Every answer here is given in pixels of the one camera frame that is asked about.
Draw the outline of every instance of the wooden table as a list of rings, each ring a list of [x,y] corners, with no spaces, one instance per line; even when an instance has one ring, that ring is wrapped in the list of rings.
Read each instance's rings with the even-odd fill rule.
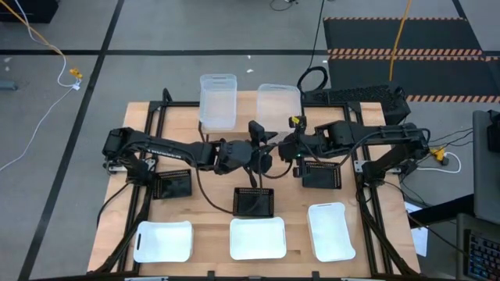
[[[254,91],[238,92],[238,117],[235,129],[231,133],[210,132],[210,139],[215,140],[221,137],[226,140],[248,139],[248,121],[255,119],[255,97]],[[362,103],[361,106],[366,126],[384,125],[380,104]],[[128,105],[123,125],[136,130],[144,130],[147,110],[147,102],[131,102]],[[313,132],[314,126],[344,119],[340,108],[306,108],[305,115],[308,122],[307,133]],[[153,121],[155,125],[157,118],[156,116]],[[155,125],[153,125],[152,132],[155,132]],[[188,143],[200,141],[198,108],[167,108],[162,137]],[[372,159],[379,158],[389,149],[388,145],[370,147]],[[287,165],[279,160],[277,150],[272,154],[276,157],[273,158],[273,167],[268,174],[277,175],[282,173]],[[339,162],[340,159],[341,157],[332,158],[328,161]],[[188,165],[184,162],[161,157],[157,171],[186,168]],[[106,199],[123,186],[125,176],[125,173],[121,173],[110,177]],[[193,255],[185,263],[142,264],[140,274],[142,276],[206,276],[209,270],[213,270],[216,276],[310,277],[312,271],[319,271],[322,277],[368,277],[370,269],[361,215],[355,199],[354,172],[350,161],[341,167],[341,178],[341,190],[304,188],[301,180],[295,179],[291,173],[279,180],[263,179],[264,187],[274,189],[274,215],[285,221],[287,254],[282,259],[260,261],[235,261],[230,257],[229,224],[233,216],[212,208],[203,198],[198,183],[193,178],[191,197],[152,201],[149,213],[151,222],[182,222],[184,220],[191,222],[195,229]],[[214,203],[230,210],[234,187],[249,187],[248,176],[243,169],[224,176],[201,172],[201,180],[206,193]],[[396,176],[387,176],[386,181],[398,185]],[[102,213],[88,265],[89,270],[99,267],[121,239],[131,192],[132,189],[128,188]],[[401,193],[395,187],[384,185],[378,187],[378,194],[387,238],[410,267],[419,272],[420,267]],[[306,219],[307,209],[310,205],[329,202],[341,202],[345,205],[349,236],[356,251],[355,258],[350,261],[323,263],[313,255]],[[377,238],[372,236],[377,267],[379,272],[383,272],[380,245]],[[134,239],[129,247],[127,269],[131,269],[133,263],[133,246]]]

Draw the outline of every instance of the black keyboard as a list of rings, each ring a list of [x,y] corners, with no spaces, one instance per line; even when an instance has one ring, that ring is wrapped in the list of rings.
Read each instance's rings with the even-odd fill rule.
[[[465,231],[465,275],[478,280],[500,281],[500,243],[484,239],[480,233]]]

